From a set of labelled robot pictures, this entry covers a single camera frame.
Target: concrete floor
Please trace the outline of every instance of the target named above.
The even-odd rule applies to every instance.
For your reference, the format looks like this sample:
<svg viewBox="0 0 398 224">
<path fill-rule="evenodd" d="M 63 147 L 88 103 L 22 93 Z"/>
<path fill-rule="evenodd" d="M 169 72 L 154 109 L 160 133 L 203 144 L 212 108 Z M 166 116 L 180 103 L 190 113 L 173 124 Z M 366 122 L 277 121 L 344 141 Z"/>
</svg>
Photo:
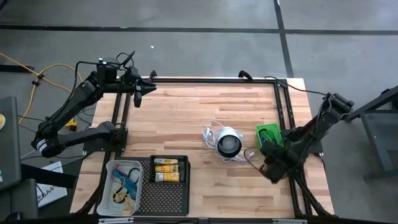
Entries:
<svg viewBox="0 0 398 224">
<path fill-rule="evenodd" d="M 279 2 L 286 29 L 397 29 L 395 0 Z M 114 4 L 105 0 L 13 0 L 0 12 L 0 23 L 278 29 L 272 0 L 119 0 Z M 396 35 L 287 35 L 294 77 L 304 78 L 309 90 L 343 95 L 356 103 L 355 108 L 397 85 L 397 42 Z M 235 77 L 246 70 L 254 77 L 287 76 L 279 34 L 0 30 L 0 52 L 36 70 L 131 50 L 137 52 L 134 61 L 141 75 L 156 70 L 162 76 Z M 10 62 L 0 58 L 0 63 Z M 93 67 L 82 66 L 80 73 L 87 77 L 91 70 Z M 73 73 L 67 68 L 54 68 L 45 75 L 69 88 L 73 84 Z M 0 74 L 0 97 L 15 95 L 19 114 L 29 103 L 33 79 L 33 75 L 22 73 Z M 43 118 L 53 113 L 67 95 L 65 90 L 42 82 L 29 116 Z M 315 114 L 321 98 L 308 97 Z M 79 124 L 80 129 L 86 126 Z M 25 120 L 23 125 L 35 129 L 37 122 Z M 34 134 L 21 128 L 20 135 L 21 154 L 25 154 L 32 149 L 29 143 Z M 337 124 L 322 143 L 335 213 L 345 218 L 397 222 L 398 179 L 363 182 L 363 175 L 380 168 L 360 120 Z M 81 146 L 76 146 L 62 156 L 80 153 Z M 26 163 L 41 167 L 57 160 L 36 158 Z M 78 169 L 76 165 L 65 167 L 71 174 Z M 40 214 L 53 215 L 54 210 L 69 205 L 70 197 L 41 209 Z"/>
</svg>

